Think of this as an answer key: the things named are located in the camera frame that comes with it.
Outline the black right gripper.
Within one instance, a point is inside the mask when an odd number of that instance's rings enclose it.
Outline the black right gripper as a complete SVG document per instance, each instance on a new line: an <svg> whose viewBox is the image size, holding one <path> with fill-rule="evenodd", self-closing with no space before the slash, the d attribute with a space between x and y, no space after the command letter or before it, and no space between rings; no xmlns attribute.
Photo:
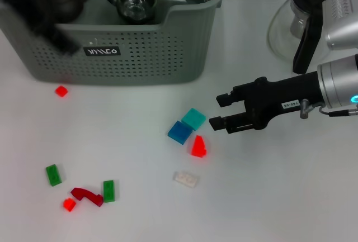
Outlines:
<svg viewBox="0 0 358 242"><path fill-rule="evenodd" d="M230 94L216 97L220 107L243 101L244 113L213 117L209 119L209 124L214 131L225 129L229 134L250 129L262 130L274 117L299 110L298 107L283 108L283 103L303 99L311 104L323 102L317 72L276 82L260 77L254 82L235 86Z"/></svg>

